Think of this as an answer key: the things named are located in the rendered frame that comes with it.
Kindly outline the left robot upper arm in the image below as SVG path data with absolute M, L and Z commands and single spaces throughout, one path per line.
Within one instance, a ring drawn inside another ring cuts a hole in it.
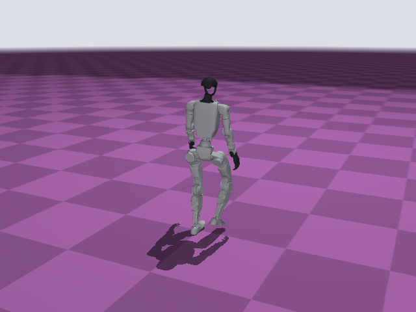
M 192 100 L 186 104 L 186 128 L 190 130 L 194 129 L 194 103 L 195 100 Z

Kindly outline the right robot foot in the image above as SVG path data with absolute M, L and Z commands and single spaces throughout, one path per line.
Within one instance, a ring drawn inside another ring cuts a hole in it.
M 217 225 L 225 225 L 225 222 L 223 222 L 223 221 L 221 221 L 221 219 L 219 219 L 219 220 L 217 220 L 216 219 L 216 217 L 215 218 L 212 218 L 211 219 L 211 221 L 210 221 L 210 223 L 209 223 L 210 225 L 214 225 L 214 226 L 217 226 Z

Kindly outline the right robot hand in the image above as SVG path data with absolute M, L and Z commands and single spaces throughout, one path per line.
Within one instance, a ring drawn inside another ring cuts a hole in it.
M 234 153 L 232 151 L 230 151 L 229 154 L 231 155 L 231 157 L 233 157 L 233 162 L 235 164 L 235 168 L 233 170 L 236 170 L 239 167 L 239 164 L 240 164 L 239 156 L 237 155 L 237 152 L 234 155 Z

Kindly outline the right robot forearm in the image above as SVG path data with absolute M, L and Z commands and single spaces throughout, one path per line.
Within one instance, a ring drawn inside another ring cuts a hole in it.
M 235 143 L 234 143 L 232 128 L 230 128 L 230 136 L 226 137 L 226 142 L 227 142 L 227 148 L 228 148 L 229 152 L 232 151 L 235 155 L 237 150 L 235 149 Z

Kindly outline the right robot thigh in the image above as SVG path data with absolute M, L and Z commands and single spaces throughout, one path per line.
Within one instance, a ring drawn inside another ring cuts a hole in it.
M 214 165 L 217 166 L 218 171 L 220 172 L 223 181 L 220 183 L 220 188 L 222 190 L 226 189 L 227 183 L 231 180 L 231 168 L 226 154 L 223 151 L 212 151 L 211 160 Z

